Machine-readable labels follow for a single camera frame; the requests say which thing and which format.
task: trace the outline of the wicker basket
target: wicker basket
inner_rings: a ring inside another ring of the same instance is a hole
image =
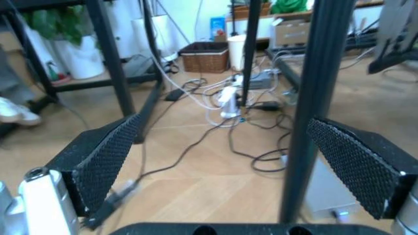
[[[180,50],[185,71],[222,73],[228,69],[228,43],[192,43]]]

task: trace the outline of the black metal frame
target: black metal frame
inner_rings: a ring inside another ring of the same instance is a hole
[[[7,15],[8,20],[10,21],[18,39],[21,44],[25,46],[26,55],[31,63],[31,67],[34,70],[34,73],[37,75],[39,81],[41,82],[46,96],[39,100],[38,102],[32,103],[30,109],[35,113],[39,113],[44,107],[46,107],[51,102],[58,101],[58,92],[67,92],[80,89],[89,89],[97,88],[104,86],[113,86],[115,89],[115,94],[117,96],[120,108],[124,116],[134,114],[135,108],[133,105],[132,97],[130,95],[128,84],[129,83],[143,83],[148,81],[157,81],[156,85],[153,87],[151,94],[147,98],[143,108],[140,111],[142,115],[141,125],[139,128],[138,136],[135,140],[135,143],[143,142],[145,136],[144,129],[151,116],[152,110],[157,102],[161,90],[163,88],[163,79],[159,70],[154,69],[155,73],[147,73],[141,76],[136,77],[126,77],[123,71],[121,61],[117,52],[116,43],[114,40],[113,33],[110,28],[109,19],[107,17],[107,12],[104,8],[104,3],[101,0],[33,0],[33,1],[23,1],[23,0],[12,0],[15,7],[19,11],[28,11],[36,9],[47,9],[54,8],[57,6],[70,6],[76,4],[86,4],[87,10],[89,12],[90,18],[92,20],[94,29],[97,34],[97,39],[103,48],[103,55],[106,60],[106,67],[109,71],[110,80],[103,81],[93,81],[81,84],[68,84],[54,87],[48,79],[48,76],[43,69],[42,63],[39,60],[32,43],[27,39],[23,25],[16,16],[15,12],[12,9],[12,6],[9,5],[7,1],[0,1],[0,12]],[[145,28],[148,34],[152,33],[152,26],[150,23],[150,16],[145,18],[145,21],[148,23],[145,24]],[[151,46],[151,51],[156,58],[159,58],[158,51],[155,47],[154,40],[151,40],[148,37],[149,44]],[[0,138],[5,137],[11,131],[13,131],[18,125],[15,124],[2,124],[0,125]]]
[[[251,70],[253,68],[253,57],[257,41],[258,20],[260,18],[261,0],[251,0],[250,12],[248,13],[247,24],[247,38],[244,44],[244,75],[242,83],[242,111],[246,112],[245,107],[247,104],[248,89],[250,88]]]
[[[328,113],[354,6],[355,0],[315,1],[290,141],[280,223],[293,223],[298,218],[317,157],[317,148],[306,133],[307,125],[311,118]]]

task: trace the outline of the black plastic base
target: black plastic base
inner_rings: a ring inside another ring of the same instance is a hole
[[[388,235],[361,225],[139,223],[111,235]]]

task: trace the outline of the cardboard box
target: cardboard box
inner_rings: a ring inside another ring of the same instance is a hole
[[[284,21],[277,19],[271,26],[270,48],[283,45],[306,44],[308,41],[310,22],[305,20]]]
[[[310,26],[303,20],[283,21],[275,28],[276,45],[306,43]]]

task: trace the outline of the black aluminum pole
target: black aluminum pole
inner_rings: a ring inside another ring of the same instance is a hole
[[[245,105],[247,103],[248,97],[248,89],[250,87],[250,78],[251,78],[251,70],[253,66],[253,57],[254,51],[256,47],[256,40],[257,40],[257,29],[258,29],[258,20],[260,18],[260,8],[261,8],[261,0],[251,0],[250,2],[250,12],[248,16],[248,23],[247,23],[247,38],[245,39],[244,44],[244,80],[243,80],[243,90],[242,90],[242,102],[241,106],[243,109],[242,111],[246,112]]]
[[[110,28],[104,1],[86,0],[86,6],[97,35],[97,40],[103,50],[103,56],[112,80],[112,85],[115,89],[120,109],[124,116],[134,114],[134,103],[119,59],[115,37]]]
[[[149,5],[147,0],[139,0],[140,6],[143,8],[143,19],[144,19],[144,26],[145,26],[145,32],[148,39],[149,48],[151,50],[151,53],[154,55],[154,57],[158,60],[158,63],[161,64],[160,61],[160,54],[158,52],[157,46],[155,45],[155,36],[154,36],[154,30],[152,26],[152,16],[151,12],[149,10]],[[157,68],[157,66],[154,63],[154,72],[155,72],[155,79],[158,82],[162,82],[163,76],[161,74],[161,71]]]
[[[232,33],[231,36],[236,36],[238,33],[235,31],[235,0],[231,0],[231,15],[232,15]]]
[[[296,222],[317,148],[306,134],[311,118],[328,113],[355,0],[316,0],[283,188],[280,223]]]

